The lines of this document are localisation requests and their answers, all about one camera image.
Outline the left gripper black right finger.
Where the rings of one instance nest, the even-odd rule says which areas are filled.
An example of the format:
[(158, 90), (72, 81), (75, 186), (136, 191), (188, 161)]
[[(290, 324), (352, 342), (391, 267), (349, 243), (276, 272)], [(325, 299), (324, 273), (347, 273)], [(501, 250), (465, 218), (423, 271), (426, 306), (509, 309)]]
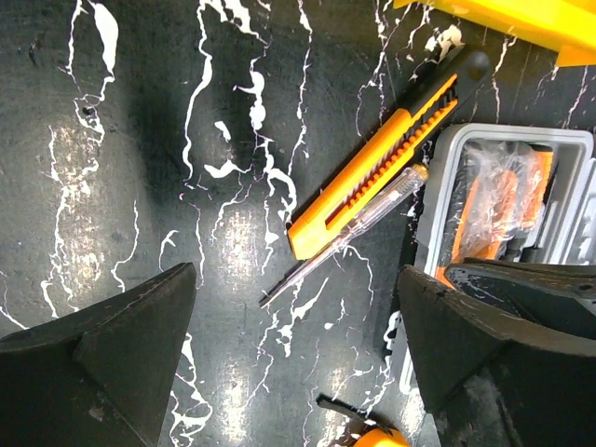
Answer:
[(413, 266), (398, 296), (425, 409), (444, 446), (591, 446), (595, 338), (487, 305)]

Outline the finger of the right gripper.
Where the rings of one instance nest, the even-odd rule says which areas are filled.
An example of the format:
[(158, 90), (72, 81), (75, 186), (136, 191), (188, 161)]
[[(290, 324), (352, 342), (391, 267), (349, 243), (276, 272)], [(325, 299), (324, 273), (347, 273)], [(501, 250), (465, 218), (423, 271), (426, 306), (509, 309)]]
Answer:
[(595, 267), (466, 258), (444, 273), (462, 293), (558, 332), (595, 338)]

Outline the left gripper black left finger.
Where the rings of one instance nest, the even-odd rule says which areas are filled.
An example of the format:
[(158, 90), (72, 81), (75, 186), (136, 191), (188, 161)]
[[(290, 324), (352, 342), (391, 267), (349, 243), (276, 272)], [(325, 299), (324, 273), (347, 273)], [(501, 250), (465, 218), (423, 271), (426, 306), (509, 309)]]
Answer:
[(169, 270), (1, 340), (4, 446), (156, 446), (196, 300)]

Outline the grey plastic tool case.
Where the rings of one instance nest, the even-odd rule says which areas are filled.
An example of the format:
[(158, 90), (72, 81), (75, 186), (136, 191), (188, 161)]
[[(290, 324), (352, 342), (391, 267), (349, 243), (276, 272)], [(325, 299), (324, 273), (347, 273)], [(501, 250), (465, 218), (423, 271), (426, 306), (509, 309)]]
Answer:
[(595, 137), (584, 130), (545, 129), (492, 124), (447, 128), (439, 136), (430, 161), (424, 210), (418, 223), (414, 265), (427, 274), (439, 266), (440, 244), (447, 223), (448, 202), (464, 146), (476, 140), (544, 145), (554, 152), (555, 178), (547, 204), (540, 210), (541, 227), (527, 243), (537, 242), (545, 264), (595, 264)]

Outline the yellow tape measure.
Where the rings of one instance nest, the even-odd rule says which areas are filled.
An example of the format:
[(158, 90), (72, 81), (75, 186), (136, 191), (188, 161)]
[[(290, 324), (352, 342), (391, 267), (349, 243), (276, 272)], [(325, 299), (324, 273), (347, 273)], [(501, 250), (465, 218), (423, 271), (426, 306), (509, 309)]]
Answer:
[(357, 407), (324, 394), (317, 396), (316, 404), (321, 409), (339, 413), (350, 422), (358, 423), (361, 426), (362, 430), (360, 433), (351, 433), (349, 435), (350, 441), (347, 443), (348, 446), (410, 446), (407, 439), (395, 427), (378, 418), (370, 417)]

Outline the orange pliers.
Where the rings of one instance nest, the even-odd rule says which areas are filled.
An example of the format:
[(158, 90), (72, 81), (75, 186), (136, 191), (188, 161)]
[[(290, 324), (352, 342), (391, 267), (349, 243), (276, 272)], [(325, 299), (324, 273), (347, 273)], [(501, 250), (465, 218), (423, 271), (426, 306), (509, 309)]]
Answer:
[(543, 144), (469, 140), (454, 188), (452, 263), (516, 261), (538, 224), (554, 150)]

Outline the clear test pen screwdriver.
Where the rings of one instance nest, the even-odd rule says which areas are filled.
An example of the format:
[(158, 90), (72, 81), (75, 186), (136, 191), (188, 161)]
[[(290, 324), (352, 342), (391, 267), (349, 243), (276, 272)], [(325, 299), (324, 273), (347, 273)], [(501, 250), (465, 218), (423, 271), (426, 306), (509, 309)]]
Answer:
[(328, 258), (346, 248), (350, 242), (376, 226), (393, 209), (418, 191), (428, 179), (424, 164), (406, 168), (395, 180), (378, 193), (323, 249), (313, 258), (302, 262), (281, 280), (259, 302), (264, 308), (275, 301), (285, 290), (304, 280)]

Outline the orange utility knife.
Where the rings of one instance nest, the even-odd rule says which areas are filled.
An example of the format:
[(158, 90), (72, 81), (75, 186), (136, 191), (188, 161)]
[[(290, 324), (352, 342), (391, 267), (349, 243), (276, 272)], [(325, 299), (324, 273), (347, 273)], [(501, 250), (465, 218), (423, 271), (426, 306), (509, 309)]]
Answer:
[(485, 51), (463, 45), (416, 81), (393, 115), (291, 225), (288, 236), (294, 257), (307, 260), (335, 238), (446, 118), (474, 95), (491, 71)]

